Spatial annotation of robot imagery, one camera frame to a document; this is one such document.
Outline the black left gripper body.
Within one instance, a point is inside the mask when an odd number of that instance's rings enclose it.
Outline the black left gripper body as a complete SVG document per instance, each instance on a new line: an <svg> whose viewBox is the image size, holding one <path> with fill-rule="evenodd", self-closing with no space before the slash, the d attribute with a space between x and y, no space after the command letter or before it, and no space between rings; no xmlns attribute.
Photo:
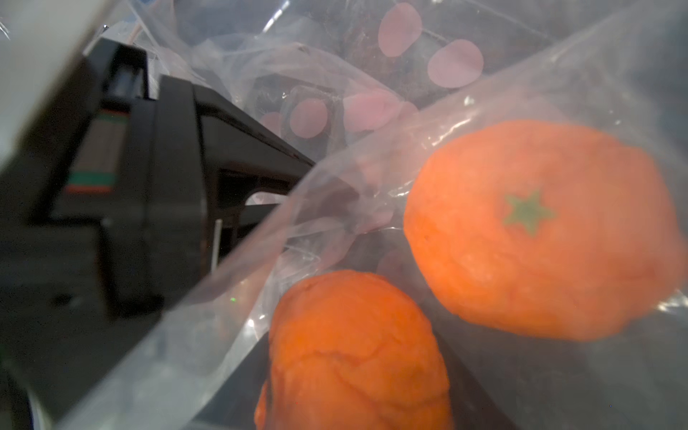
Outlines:
<svg viewBox="0 0 688 430"><path fill-rule="evenodd" d="M147 55L96 43L1 175L1 369L23 419L65 417L152 329Z"/></svg>

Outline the orange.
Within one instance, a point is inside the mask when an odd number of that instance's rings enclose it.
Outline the orange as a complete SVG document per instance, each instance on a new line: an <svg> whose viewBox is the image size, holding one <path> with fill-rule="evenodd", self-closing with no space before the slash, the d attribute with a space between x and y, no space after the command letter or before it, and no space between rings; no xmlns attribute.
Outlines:
<svg viewBox="0 0 688 430"><path fill-rule="evenodd" d="M654 159L571 124L511 121L435 151L404 233L440 303L531 337L597 340L687 281L687 242Z"/></svg>
<svg viewBox="0 0 688 430"><path fill-rule="evenodd" d="M259 429L451 429L430 322L384 277L338 271L291 287L272 316Z"/></svg>

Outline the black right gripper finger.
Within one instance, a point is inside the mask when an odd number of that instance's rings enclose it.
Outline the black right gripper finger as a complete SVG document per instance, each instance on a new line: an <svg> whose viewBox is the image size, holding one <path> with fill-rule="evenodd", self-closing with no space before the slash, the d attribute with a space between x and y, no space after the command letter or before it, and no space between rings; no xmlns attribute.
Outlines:
<svg viewBox="0 0 688 430"><path fill-rule="evenodd" d="M313 161L209 88L165 76L155 116L155 290L179 301L272 211Z"/></svg>

